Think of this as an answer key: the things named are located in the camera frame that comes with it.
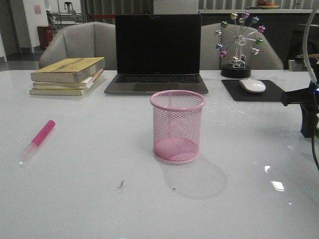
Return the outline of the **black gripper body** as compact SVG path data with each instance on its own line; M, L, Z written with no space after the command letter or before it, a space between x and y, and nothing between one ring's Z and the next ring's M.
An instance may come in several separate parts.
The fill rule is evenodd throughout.
M290 92L283 92L281 103L284 106L290 104L319 105L319 85L311 82L309 87Z

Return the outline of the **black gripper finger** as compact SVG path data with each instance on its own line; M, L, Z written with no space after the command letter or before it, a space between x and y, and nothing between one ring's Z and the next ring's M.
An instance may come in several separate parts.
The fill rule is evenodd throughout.
M301 134L305 138L311 138L315 134L315 128L319 122L318 108L314 104L300 104L302 112Z

